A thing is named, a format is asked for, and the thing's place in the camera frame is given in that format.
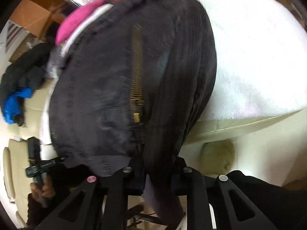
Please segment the beige cushion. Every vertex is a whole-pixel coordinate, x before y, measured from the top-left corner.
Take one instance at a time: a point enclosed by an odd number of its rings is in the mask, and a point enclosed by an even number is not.
[[[24,140],[33,136],[40,138],[41,116],[51,83],[52,79],[46,79],[42,87],[33,93],[32,98],[25,99],[25,126],[19,127],[16,123],[9,124],[8,130],[10,134]]]
[[[31,193],[32,178],[26,177],[25,168],[29,167],[28,144],[10,139],[12,177],[15,188],[15,203],[24,222],[28,220],[28,194]]]
[[[3,150],[3,173],[4,173],[4,185],[7,190],[7,196],[10,199],[15,199],[15,190],[12,178],[12,165],[11,155],[9,148],[5,147]]]
[[[185,144],[209,143],[238,137],[278,123],[299,111],[276,117],[200,120],[186,138]]]
[[[17,218],[18,222],[21,224],[22,227],[24,227],[24,228],[27,227],[27,224],[25,223],[23,218],[21,218],[21,216],[18,213],[18,211],[16,211],[16,218]]]

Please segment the black clothing pile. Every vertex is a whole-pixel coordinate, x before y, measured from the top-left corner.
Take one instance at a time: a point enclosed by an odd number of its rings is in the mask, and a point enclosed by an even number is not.
[[[215,83],[213,32],[196,0],[121,0],[65,56],[50,100],[53,146],[98,176],[143,155],[164,184]]]
[[[0,107],[3,115],[5,102],[10,94],[22,88],[37,90],[42,85],[52,47],[49,43],[38,44],[8,66],[0,83]],[[21,126],[24,122],[23,114],[17,115],[14,121]]]

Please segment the black metal frame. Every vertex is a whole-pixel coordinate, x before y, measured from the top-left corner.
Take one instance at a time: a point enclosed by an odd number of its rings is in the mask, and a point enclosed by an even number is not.
[[[127,210],[128,195],[141,196],[145,181],[146,173],[141,158],[133,158],[129,167],[118,170],[113,176],[90,177],[54,209],[36,230],[124,230],[127,229],[127,220],[133,217],[163,224],[157,217],[141,214],[144,209],[141,205]],[[219,230],[277,230],[226,176],[217,179],[203,176],[197,170],[186,167],[184,159],[178,157],[171,176],[171,186],[176,195],[187,195],[188,230],[212,230],[209,203],[213,206]],[[244,211],[250,213],[246,218],[237,215],[233,195],[244,205]],[[105,196],[107,199],[103,213]],[[168,226],[167,229],[176,229],[176,226]]]

